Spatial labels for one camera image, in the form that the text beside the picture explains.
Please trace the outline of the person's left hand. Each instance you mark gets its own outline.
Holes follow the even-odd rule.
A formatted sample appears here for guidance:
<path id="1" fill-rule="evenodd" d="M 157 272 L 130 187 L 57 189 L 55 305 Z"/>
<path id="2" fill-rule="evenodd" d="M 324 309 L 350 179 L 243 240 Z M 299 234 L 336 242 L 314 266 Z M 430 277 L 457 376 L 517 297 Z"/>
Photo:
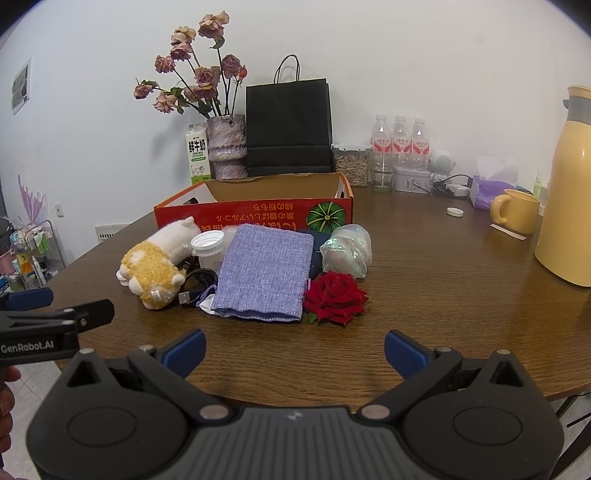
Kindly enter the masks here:
<path id="1" fill-rule="evenodd" d="M 6 370 L 5 379 L 1 382 L 0 391 L 0 408 L 1 408 L 1 422 L 0 422 L 0 449 L 1 453 L 5 453 L 10 449 L 11 437 L 10 434 L 13 429 L 12 410 L 15 406 L 15 397 L 13 392 L 8 387 L 9 383 L 16 382 L 21 378 L 20 371 L 14 367 L 8 367 Z"/>

